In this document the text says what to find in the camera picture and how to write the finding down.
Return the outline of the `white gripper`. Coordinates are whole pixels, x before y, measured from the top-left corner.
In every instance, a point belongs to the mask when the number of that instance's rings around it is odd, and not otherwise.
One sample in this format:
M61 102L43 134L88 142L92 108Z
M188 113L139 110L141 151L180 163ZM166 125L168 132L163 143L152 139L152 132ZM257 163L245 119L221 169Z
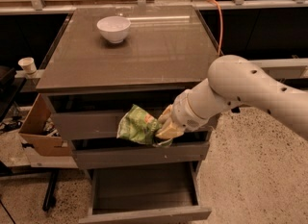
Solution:
M184 132L193 132L204 126L209 119L199 117L190 106L189 97L192 91L186 89L179 94L172 106L168 105L159 116L158 121L163 125L156 133L159 139L180 137Z

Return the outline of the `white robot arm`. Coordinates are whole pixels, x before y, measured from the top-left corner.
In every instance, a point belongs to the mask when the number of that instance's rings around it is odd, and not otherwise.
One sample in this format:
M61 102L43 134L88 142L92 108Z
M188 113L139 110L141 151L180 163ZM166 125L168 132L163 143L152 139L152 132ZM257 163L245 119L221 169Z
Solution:
M171 139L196 131L216 114L240 105L258 108L308 139L308 93L272 79L235 55L217 58L205 80L176 97L159 117L163 126L156 137Z

